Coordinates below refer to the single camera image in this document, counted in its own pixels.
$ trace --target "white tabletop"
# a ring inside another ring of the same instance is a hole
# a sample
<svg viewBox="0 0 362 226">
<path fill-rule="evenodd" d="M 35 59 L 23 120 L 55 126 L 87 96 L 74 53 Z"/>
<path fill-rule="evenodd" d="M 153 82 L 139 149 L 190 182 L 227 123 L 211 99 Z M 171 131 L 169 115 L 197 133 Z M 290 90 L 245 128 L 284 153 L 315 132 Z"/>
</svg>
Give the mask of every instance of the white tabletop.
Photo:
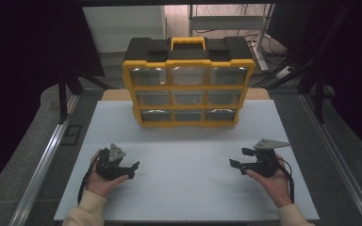
<svg viewBox="0 0 362 226">
<path fill-rule="evenodd" d="M 273 101 L 245 101 L 236 126 L 140 127 L 132 102 L 99 102 L 55 220 L 76 206 L 81 180 L 100 148 L 115 143 L 127 154 L 122 167 L 140 161 L 133 180 L 107 198 L 104 219 L 121 222 L 233 222 L 278 219 L 264 189 L 229 159 L 255 162 L 241 153 L 261 139 L 288 142 Z M 319 219 L 290 147 L 275 150 L 292 166 L 295 201 L 307 219 Z"/>
</svg>

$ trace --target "hand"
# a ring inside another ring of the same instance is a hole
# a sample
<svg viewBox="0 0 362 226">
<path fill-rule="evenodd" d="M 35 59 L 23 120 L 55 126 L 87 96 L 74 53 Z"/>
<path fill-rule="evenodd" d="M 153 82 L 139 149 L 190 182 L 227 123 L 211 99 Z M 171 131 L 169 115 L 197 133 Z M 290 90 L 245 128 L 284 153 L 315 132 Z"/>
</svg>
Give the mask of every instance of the hand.
<svg viewBox="0 0 362 226">
<path fill-rule="evenodd" d="M 281 166 L 285 166 L 283 160 L 278 160 L 278 162 Z M 264 187 L 277 208 L 292 204 L 292 200 L 290 199 L 288 192 L 288 179 L 281 170 L 278 170 L 272 177 L 269 178 L 263 177 L 249 169 L 246 170 L 246 174 Z"/>
<path fill-rule="evenodd" d="M 100 151 L 101 150 L 98 150 L 98 152 L 90 160 L 91 164 L 92 164 L 93 160 L 98 156 Z M 92 193 L 95 193 L 98 196 L 106 198 L 108 193 L 114 186 L 121 184 L 122 182 L 126 181 L 127 179 L 128 179 L 128 175 L 124 175 L 124 176 L 114 179 L 113 181 L 108 181 L 108 180 L 102 178 L 101 176 L 99 176 L 96 173 L 96 167 L 93 166 L 92 173 L 90 174 L 90 177 L 88 178 L 85 189 Z"/>
</svg>

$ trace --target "beige sleeve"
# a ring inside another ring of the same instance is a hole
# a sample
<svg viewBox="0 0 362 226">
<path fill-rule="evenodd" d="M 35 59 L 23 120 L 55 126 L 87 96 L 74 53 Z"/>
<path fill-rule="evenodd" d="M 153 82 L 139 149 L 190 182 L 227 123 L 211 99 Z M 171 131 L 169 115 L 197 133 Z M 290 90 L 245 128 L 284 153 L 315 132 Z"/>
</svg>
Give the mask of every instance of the beige sleeve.
<svg viewBox="0 0 362 226">
<path fill-rule="evenodd" d="M 313 226 L 305 220 L 298 204 L 290 204 L 278 209 L 282 226 Z"/>
<path fill-rule="evenodd" d="M 104 225 L 102 211 L 106 200 L 106 198 L 84 190 L 80 204 L 70 209 L 63 221 L 63 226 Z"/>
</svg>

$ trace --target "plastic organizer box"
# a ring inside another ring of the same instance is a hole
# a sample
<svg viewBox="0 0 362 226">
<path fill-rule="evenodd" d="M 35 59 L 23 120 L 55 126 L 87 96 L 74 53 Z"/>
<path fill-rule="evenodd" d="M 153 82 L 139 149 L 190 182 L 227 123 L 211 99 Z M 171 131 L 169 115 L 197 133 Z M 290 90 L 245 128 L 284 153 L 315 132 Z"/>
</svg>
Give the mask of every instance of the plastic organizer box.
<svg viewBox="0 0 362 226">
<path fill-rule="evenodd" d="M 242 37 L 130 41 L 123 80 L 142 126 L 238 123 L 255 62 Z"/>
</svg>

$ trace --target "gray floor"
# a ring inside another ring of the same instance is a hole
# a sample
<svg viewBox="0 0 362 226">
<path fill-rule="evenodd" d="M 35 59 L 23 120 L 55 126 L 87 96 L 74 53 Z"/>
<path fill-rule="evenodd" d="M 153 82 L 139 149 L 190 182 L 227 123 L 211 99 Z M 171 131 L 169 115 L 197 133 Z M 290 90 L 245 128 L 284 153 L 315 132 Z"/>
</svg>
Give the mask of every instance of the gray floor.
<svg viewBox="0 0 362 226">
<path fill-rule="evenodd" d="M 119 67 L 122 57 L 122 53 L 102 54 L 101 59 L 106 77 L 99 77 L 99 79 L 113 87 L 123 88 L 122 71 Z M 273 58 L 271 62 L 277 63 L 280 60 L 282 58 Z M 276 64 L 269 64 L 269 67 L 274 69 Z M 260 71 L 257 71 L 256 74 L 251 77 L 249 86 L 266 76 Z M 316 225 L 336 226 L 362 225 L 362 215 L 356 202 L 338 172 L 327 145 L 321 139 L 320 131 L 310 118 L 302 97 L 296 91 L 299 81 L 300 77 L 297 77 L 277 89 L 269 90 L 269 94 L 275 101 L 309 192 L 319 212 L 321 220 L 315 223 Z M 101 99 L 103 94 L 103 90 L 92 83 L 83 79 L 81 82 L 85 91 L 80 95 L 74 113 L 69 118 L 70 130 L 60 141 L 25 225 L 57 225 L 53 221 L 53 215 L 88 130 L 96 102 Z M 323 115 L 325 125 L 343 159 L 362 188 L 362 142 L 336 113 L 330 101 L 324 101 Z M 58 118 L 58 87 L 53 86 L 42 94 L 41 108 L 35 120 L 0 175 L 0 225 L 8 225 L 10 222 L 28 182 L 58 126 Z M 250 222 L 248 225 L 279 225 L 279 223 Z"/>
</svg>

